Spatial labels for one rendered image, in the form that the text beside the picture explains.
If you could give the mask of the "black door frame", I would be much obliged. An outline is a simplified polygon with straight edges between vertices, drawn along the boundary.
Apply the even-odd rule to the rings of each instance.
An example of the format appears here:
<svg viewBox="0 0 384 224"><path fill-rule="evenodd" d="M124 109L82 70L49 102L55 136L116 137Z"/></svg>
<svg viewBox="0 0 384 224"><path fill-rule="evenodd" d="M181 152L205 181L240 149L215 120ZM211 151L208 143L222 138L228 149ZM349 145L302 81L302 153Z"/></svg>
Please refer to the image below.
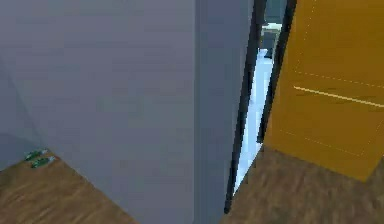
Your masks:
<svg viewBox="0 0 384 224"><path fill-rule="evenodd" d="M229 170L226 200L224 204L225 214L228 214L230 212L233 195L235 192L237 169L241 154L241 147L246 124L246 116L248 113L248 106L252 93L252 81L254 77L258 49L260 46L261 28L264 23L266 2L267 0L253 0L252 18L250 23L246 58L244 63L244 72L242 78L239 108L237 113L237 123L233 143L232 160Z"/></svg>

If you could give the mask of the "green bottle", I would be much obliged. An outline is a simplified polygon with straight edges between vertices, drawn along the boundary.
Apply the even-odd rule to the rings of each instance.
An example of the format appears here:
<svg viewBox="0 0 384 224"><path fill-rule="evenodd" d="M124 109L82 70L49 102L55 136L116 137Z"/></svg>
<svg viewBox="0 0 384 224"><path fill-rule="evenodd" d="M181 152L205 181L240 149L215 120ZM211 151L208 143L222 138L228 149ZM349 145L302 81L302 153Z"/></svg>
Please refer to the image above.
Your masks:
<svg viewBox="0 0 384 224"><path fill-rule="evenodd" d="M32 168L39 168L41 166L47 165L55 160L54 156L39 158L31 163Z"/></svg>
<svg viewBox="0 0 384 224"><path fill-rule="evenodd" d="M28 153L24 160L25 161L31 161L39 156L42 156L43 154L47 153L47 150L46 149L43 149L43 150L37 150L37 151L32 151L30 153Z"/></svg>

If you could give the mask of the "orange room door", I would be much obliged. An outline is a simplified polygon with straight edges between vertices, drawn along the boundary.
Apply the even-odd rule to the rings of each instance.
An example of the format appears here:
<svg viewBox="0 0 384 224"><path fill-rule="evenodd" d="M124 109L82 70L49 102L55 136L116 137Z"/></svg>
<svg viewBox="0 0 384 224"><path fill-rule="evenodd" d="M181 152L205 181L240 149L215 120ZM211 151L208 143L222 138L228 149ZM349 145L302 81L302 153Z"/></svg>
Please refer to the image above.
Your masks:
<svg viewBox="0 0 384 224"><path fill-rule="evenodd" d="M295 0L264 146L365 181L384 157L384 0Z"/></svg>

